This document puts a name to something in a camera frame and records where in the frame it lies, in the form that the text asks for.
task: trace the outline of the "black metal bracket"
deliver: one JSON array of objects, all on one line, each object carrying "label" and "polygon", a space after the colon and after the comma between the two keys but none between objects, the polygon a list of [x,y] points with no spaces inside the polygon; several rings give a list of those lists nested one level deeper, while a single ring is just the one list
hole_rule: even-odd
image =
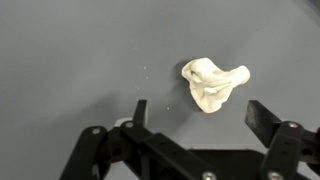
[{"label": "black metal bracket", "polygon": [[298,174],[306,162],[319,174],[320,133],[282,122],[258,101],[250,101],[246,123],[268,148],[185,150],[166,136],[146,129],[147,101],[138,102],[132,121],[108,131],[84,130],[60,180],[100,180],[112,163],[123,161],[143,180],[307,180]]}]

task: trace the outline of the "screw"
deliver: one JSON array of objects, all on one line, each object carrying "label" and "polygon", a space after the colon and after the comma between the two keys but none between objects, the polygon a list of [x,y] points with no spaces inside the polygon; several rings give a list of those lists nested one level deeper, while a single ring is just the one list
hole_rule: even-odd
[{"label": "screw", "polygon": [[298,127],[298,124],[293,123],[293,122],[290,122],[290,123],[289,123],[289,126],[292,127],[292,128],[297,128],[297,127]]},{"label": "screw", "polygon": [[217,180],[217,176],[212,172],[205,172],[202,174],[203,180]]},{"label": "screw", "polygon": [[269,180],[283,180],[283,177],[278,172],[269,172]]},{"label": "screw", "polygon": [[92,134],[99,134],[100,133],[100,129],[99,128],[95,128],[92,130]]},{"label": "screw", "polygon": [[133,123],[132,122],[127,122],[126,123],[126,127],[127,128],[132,128],[133,127]]}]

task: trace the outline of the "crumpled white fabric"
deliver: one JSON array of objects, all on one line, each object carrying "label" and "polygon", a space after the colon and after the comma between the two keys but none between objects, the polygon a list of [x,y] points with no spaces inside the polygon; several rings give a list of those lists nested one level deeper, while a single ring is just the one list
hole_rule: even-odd
[{"label": "crumpled white fabric", "polygon": [[182,76],[190,82],[193,99],[205,113],[218,111],[233,90],[250,79],[247,67],[222,71],[210,59],[190,61],[182,69]]}]

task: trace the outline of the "black mechanical arm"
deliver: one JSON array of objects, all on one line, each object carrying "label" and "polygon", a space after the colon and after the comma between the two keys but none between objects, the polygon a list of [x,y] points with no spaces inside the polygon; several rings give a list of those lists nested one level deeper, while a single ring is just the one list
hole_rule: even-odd
[{"label": "black mechanical arm", "polygon": [[102,180],[110,165],[123,161],[142,180],[308,180],[297,173],[302,161],[320,175],[320,130],[282,122],[258,101],[249,101],[245,122],[267,154],[253,150],[185,150],[145,128],[147,101],[132,121],[107,131],[85,129],[60,180]]}]

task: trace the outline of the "gray background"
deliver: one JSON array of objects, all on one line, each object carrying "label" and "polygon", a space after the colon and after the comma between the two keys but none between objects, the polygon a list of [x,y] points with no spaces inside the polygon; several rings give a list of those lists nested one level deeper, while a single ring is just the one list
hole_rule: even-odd
[{"label": "gray background", "polygon": [[[150,130],[186,148],[264,147],[247,101],[319,126],[320,13],[305,0],[0,0],[0,179],[58,179],[83,128],[149,100]],[[248,84],[214,114],[180,76],[209,57]],[[305,166],[299,170],[315,177]],[[116,164],[107,179],[135,179]]]}]

